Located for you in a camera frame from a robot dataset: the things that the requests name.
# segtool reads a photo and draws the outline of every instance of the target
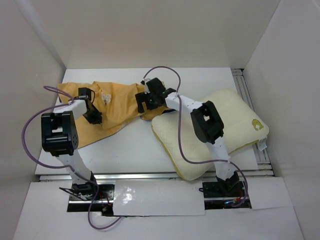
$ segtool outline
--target metal frame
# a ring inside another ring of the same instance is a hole
[[[227,200],[233,200],[235,199],[234,197],[207,197],[204,199],[205,202],[211,202],[211,201],[220,201],[220,200],[224,200],[224,201],[227,201]],[[69,203],[68,204],[90,204],[91,201],[88,200],[88,201],[73,201],[73,200],[69,200]],[[96,200],[94,201],[94,204],[107,204],[107,203],[110,203],[110,204],[113,204],[114,201],[113,200],[109,200],[109,202],[107,200]]]
[[[270,163],[258,163],[258,170],[243,171],[246,177],[273,177],[274,172]],[[95,174],[96,181],[102,183],[114,183],[116,180],[136,179],[136,180],[172,180],[181,179],[176,172],[167,173],[120,173],[120,174]],[[216,179],[214,171],[205,172],[200,178],[203,181],[211,181]],[[69,175],[42,175],[40,182],[54,182],[54,181],[70,181]]]
[[[246,104],[248,104],[248,106],[254,111],[255,109],[250,98],[249,90],[243,75],[243,71],[241,69],[232,69],[231,71],[232,71],[232,76],[233,76],[235,87],[238,94],[240,94],[243,101]],[[270,163],[268,153],[265,149],[263,151],[260,151],[258,149],[258,145],[254,144],[253,150],[254,150],[256,161],[258,163],[259,162]]]

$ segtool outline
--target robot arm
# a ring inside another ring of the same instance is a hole
[[[160,106],[180,110],[178,93],[172,88],[166,89],[158,78],[145,79],[142,84],[144,84],[144,92],[135,96],[140,113],[145,111],[143,103],[148,110]],[[194,133],[201,142],[206,144],[212,159],[229,160],[223,139],[224,123],[215,105],[211,101],[199,102],[183,95],[179,96],[182,102],[182,114],[191,117]],[[227,190],[239,181],[233,165],[227,162],[215,162],[214,165],[218,181],[227,185],[225,187]]]
[[[41,116],[42,148],[50,152],[63,165],[70,165],[84,178],[96,182],[93,173],[84,164],[77,148],[78,134],[75,120],[84,116],[91,124],[99,124],[102,114],[91,102],[91,90],[79,88],[79,96],[68,106],[44,113]],[[96,186],[74,174],[71,169],[66,169],[72,179],[72,189],[76,194],[91,195],[96,191]]]

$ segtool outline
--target cream pillow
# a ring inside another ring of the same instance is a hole
[[[201,101],[212,101],[219,112],[224,123],[223,138],[229,154],[256,143],[269,133],[268,126],[232,89],[215,91]],[[181,178],[194,180],[213,165],[213,163],[191,164],[182,158],[178,146],[177,111],[156,116],[151,122],[151,127]],[[190,116],[182,116],[181,143],[184,155],[190,161],[201,162],[212,159],[206,145],[196,137]]]

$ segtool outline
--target orange cloth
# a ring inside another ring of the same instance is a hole
[[[114,82],[89,83],[61,83],[57,86],[60,90],[69,93],[71,96],[78,95],[78,88],[89,88],[94,91],[95,98],[93,105],[102,113],[102,124],[90,124],[84,116],[75,121],[76,130],[79,138],[78,148],[82,148],[96,141],[109,137],[134,118],[141,115],[135,95],[144,91],[143,85],[136,83],[131,85],[118,84]],[[59,94],[63,103],[68,102],[68,97]],[[147,111],[142,115],[143,120],[151,120],[161,115],[166,110],[165,107],[158,107]]]

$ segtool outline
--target purple cable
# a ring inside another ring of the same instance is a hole
[[[181,85],[181,77],[179,75],[179,73],[172,69],[171,67],[168,67],[168,66],[155,66],[153,68],[151,68],[149,71],[147,71],[147,73],[144,75],[144,79],[147,77],[147,75],[154,69],[159,69],[159,68],[162,68],[162,69],[169,69],[171,71],[173,71],[177,77],[178,77],[178,86],[176,88],[176,92],[177,92],[177,97],[179,99],[179,118],[178,118],[178,144],[179,144],[179,151],[180,151],[180,154],[182,156],[182,158],[189,164],[208,164],[208,163],[217,163],[217,162],[223,162],[223,163],[229,163],[229,164],[232,164],[238,171],[239,173],[242,175],[243,177],[243,180],[244,180],[244,188],[245,188],[245,193],[244,193],[244,196],[243,196],[243,199],[237,203],[237,204],[232,204],[231,206],[236,208],[236,207],[239,207],[241,206],[247,199],[248,197],[248,181],[247,181],[247,178],[244,174],[244,172],[236,165],[234,164],[232,161],[229,161],[229,160],[223,160],[223,159],[215,159],[215,160],[206,160],[206,161],[190,161],[186,158],[184,152],[183,152],[183,149],[182,149],[182,144],[181,144],[181,123],[182,123],[182,99],[180,97],[180,94],[179,94],[179,88],[180,88],[180,85]]]
[[[44,89],[50,91],[50,92],[54,92],[54,93],[57,93],[57,94],[62,94],[68,98],[71,99],[71,103],[74,102],[74,98],[68,94],[67,92],[65,91],[62,91],[56,87],[53,87],[53,86],[43,86]],[[22,141],[22,146],[23,146],[23,149],[25,151],[25,153],[29,156],[29,158],[31,158],[32,161],[34,161],[35,163],[39,164],[40,166],[42,167],[45,167],[45,168],[48,168],[48,169],[65,169],[65,168],[70,168],[70,170],[80,179],[86,181],[86,182],[89,182],[91,184],[94,184],[97,186],[97,189],[96,189],[96,193],[90,203],[90,206],[89,206],[89,210],[88,210],[88,215],[87,215],[87,218],[88,218],[88,222],[90,224],[90,226],[96,230],[105,230],[105,229],[108,229],[110,227],[112,227],[114,224],[116,224],[121,218],[122,216],[118,217],[114,222],[112,222],[111,224],[109,224],[108,226],[104,226],[104,227],[97,227],[97,226],[94,226],[93,223],[91,222],[91,218],[90,218],[90,212],[91,212],[91,208],[92,208],[92,205],[98,195],[98,192],[99,192],[99,185],[94,182],[94,181],[91,181],[90,179],[86,179],[85,177],[81,176],[79,173],[77,173],[75,171],[75,169],[71,166],[71,165],[63,165],[63,166],[51,166],[51,165],[47,165],[45,163],[42,163],[40,162],[38,159],[36,159],[32,154],[31,152],[29,151],[28,147],[27,147],[27,144],[26,144],[26,130],[27,130],[27,127],[28,125],[31,123],[31,121],[37,117],[38,115],[48,111],[48,110],[52,110],[52,109],[55,109],[55,108],[59,108],[59,107],[65,107],[65,106],[68,106],[69,104],[66,103],[66,104],[60,104],[60,105],[57,105],[57,106],[50,106],[50,107],[47,107],[41,111],[38,111],[37,113],[35,113],[32,117],[30,117],[28,119],[28,121],[26,121],[25,125],[23,126],[23,129],[22,129],[22,133],[21,133],[21,141]]]

